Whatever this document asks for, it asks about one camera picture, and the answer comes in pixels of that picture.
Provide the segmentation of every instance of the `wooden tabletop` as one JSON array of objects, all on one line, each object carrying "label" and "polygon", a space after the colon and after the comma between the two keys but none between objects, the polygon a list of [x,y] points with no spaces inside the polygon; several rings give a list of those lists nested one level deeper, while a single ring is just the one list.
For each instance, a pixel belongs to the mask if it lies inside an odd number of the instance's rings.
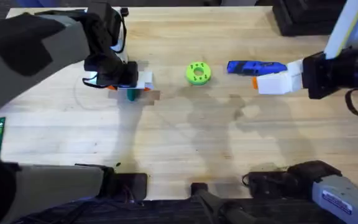
[{"label": "wooden tabletop", "polygon": [[[24,11],[11,9],[9,16]],[[125,92],[84,86],[70,65],[0,110],[2,159],[33,164],[104,164],[149,175],[148,199],[187,198],[192,182],[221,197],[248,197],[241,176],[321,159],[358,184],[358,117],[340,91],[258,95],[230,60],[288,63],[323,50],[328,38],[282,37],[271,7],[130,8],[127,47],[158,91],[131,103]],[[186,66],[213,77],[191,86]],[[354,99],[358,107],[358,96]]]}]

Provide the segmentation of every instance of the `cable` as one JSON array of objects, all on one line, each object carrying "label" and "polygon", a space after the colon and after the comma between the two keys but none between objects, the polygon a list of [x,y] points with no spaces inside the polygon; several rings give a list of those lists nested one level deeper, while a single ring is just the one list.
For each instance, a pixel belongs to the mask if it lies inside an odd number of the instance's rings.
[{"label": "cable", "polygon": [[352,101],[352,93],[354,91],[358,90],[358,88],[349,90],[346,95],[345,95],[345,103],[347,106],[347,109],[349,109],[349,111],[352,112],[352,114],[357,115],[358,116],[358,110],[354,107],[353,105],[353,101]]},{"label": "cable", "polygon": [[93,88],[99,88],[99,89],[107,88],[108,85],[99,86],[99,85],[96,85],[96,84],[92,84],[92,83],[86,82],[86,81],[90,81],[90,80],[96,78],[97,76],[98,76],[98,74],[96,74],[96,75],[95,75],[94,77],[92,77],[92,78],[82,78],[82,82],[84,83],[84,85],[89,86],[89,87],[93,87]]},{"label": "cable", "polygon": [[245,187],[249,187],[249,183],[246,183],[244,181],[245,178],[248,178],[248,174],[242,176],[241,182],[242,182],[242,184],[244,184]]}]

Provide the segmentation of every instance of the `white label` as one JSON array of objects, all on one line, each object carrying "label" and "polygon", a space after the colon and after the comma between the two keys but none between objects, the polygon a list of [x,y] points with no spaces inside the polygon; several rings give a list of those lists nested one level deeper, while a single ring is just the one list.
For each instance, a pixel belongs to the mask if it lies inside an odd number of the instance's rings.
[{"label": "white label", "polygon": [[352,211],[353,211],[353,207],[352,205],[350,205],[349,203],[343,201],[342,199],[340,199],[339,197],[335,196],[332,193],[329,193],[326,190],[323,190],[322,193],[322,198],[325,199],[326,201],[328,201],[329,203],[337,206],[338,208],[340,208],[342,211],[346,212],[349,215],[352,215]]}]

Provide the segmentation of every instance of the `blue toy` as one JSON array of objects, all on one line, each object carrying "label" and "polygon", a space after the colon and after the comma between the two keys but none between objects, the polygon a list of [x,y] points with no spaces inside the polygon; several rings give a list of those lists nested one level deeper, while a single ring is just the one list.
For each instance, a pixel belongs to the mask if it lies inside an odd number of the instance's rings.
[{"label": "blue toy", "polygon": [[230,61],[227,64],[228,73],[240,75],[259,76],[286,70],[287,66],[278,62]]}]

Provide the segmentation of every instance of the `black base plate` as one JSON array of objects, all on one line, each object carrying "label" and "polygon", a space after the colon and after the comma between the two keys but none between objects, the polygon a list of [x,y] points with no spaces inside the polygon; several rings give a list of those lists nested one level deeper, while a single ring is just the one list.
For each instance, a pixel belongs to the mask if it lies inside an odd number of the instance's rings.
[{"label": "black base plate", "polygon": [[328,35],[333,31],[336,23],[336,21],[297,23],[293,20],[284,0],[275,1],[273,13],[283,36]]}]

